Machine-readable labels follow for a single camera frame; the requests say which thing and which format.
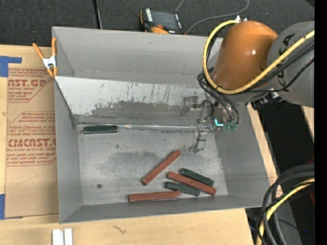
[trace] yellow cable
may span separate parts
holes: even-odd
[[[294,43],[290,48],[288,48],[282,55],[280,55],[271,65],[269,65],[265,70],[262,71],[261,74],[259,74],[256,78],[254,78],[251,82],[247,83],[246,85],[238,88],[238,89],[233,89],[233,90],[226,90],[223,89],[221,87],[218,87],[218,85],[211,79],[207,66],[206,66],[206,55],[208,52],[208,47],[209,44],[212,40],[212,38],[216,35],[216,33],[224,26],[226,25],[230,25],[233,23],[239,23],[240,21],[238,20],[231,20],[231,21],[226,21],[224,23],[221,23],[220,25],[218,25],[209,35],[205,46],[204,46],[204,51],[203,51],[203,73],[206,77],[206,79],[208,80],[208,82],[211,84],[212,87],[214,87],[218,92],[220,93],[224,93],[224,94],[235,94],[235,93],[239,93],[239,92],[243,92],[246,89],[250,88],[252,85],[256,84],[258,81],[260,81],[264,76],[266,76],[271,70],[273,70],[280,62],[282,62],[291,52],[293,52],[297,47],[299,47],[301,44],[303,44],[305,41],[307,41],[308,39],[310,39],[311,37],[313,37],[315,35],[315,31],[311,31],[310,33],[308,33],[305,37],[302,37],[301,39],[299,39],[296,43]]]
[[[266,215],[267,215],[267,220],[270,219],[270,217],[272,216],[272,214],[275,212],[275,210],[285,201],[287,200],[290,196],[296,194],[297,192],[299,192],[300,190],[310,186],[310,183],[313,183],[315,182],[315,178],[311,178],[311,179],[308,179],[308,180],[305,180],[305,181],[302,181],[301,183],[299,183],[299,185],[301,186],[298,186],[297,188],[293,189],[292,191],[290,191],[285,197],[283,197],[280,201],[278,201],[275,205],[273,205],[271,208],[269,208],[266,212]],[[264,222],[262,221],[260,226],[259,226],[259,233],[261,234],[261,236],[264,234],[264,231],[265,231],[265,224]],[[261,245],[262,242],[261,242],[261,239],[259,236],[257,236],[257,239],[256,239],[256,245]]]

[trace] red stick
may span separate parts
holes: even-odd
[[[144,202],[155,200],[176,199],[180,197],[180,191],[160,191],[160,192],[146,192],[128,195],[129,202]]]
[[[146,175],[142,179],[143,185],[149,184],[155,177],[160,174],[164,169],[166,169],[174,160],[176,160],[180,156],[180,151],[175,151],[171,156],[169,156],[166,160],[164,160],[161,164],[159,164],[153,171],[151,171],[148,175]]]
[[[216,191],[217,191],[217,189],[215,189],[215,188],[213,188],[213,187],[211,187],[209,185],[206,185],[206,184],[203,184],[201,182],[192,180],[192,179],[190,179],[188,177],[185,177],[183,175],[174,173],[172,171],[170,171],[168,173],[167,178],[170,179],[170,180],[176,181],[176,182],[184,183],[186,185],[198,188],[202,192],[205,192],[205,193],[210,194],[212,196],[214,196],[216,194]]]

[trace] blue tape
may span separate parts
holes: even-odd
[[[5,195],[0,194],[0,219],[5,219]]]
[[[0,56],[0,77],[8,77],[9,63],[21,63],[21,57]]]

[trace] black stand pole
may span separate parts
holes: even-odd
[[[102,29],[102,24],[101,24],[100,14],[99,14],[99,10],[98,10],[97,0],[93,0],[93,5],[94,5],[94,11],[96,13],[98,29]]]

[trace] green light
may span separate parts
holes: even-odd
[[[219,124],[216,118],[215,118],[215,124],[216,124],[216,126],[219,126],[219,127],[224,126],[224,124]]]

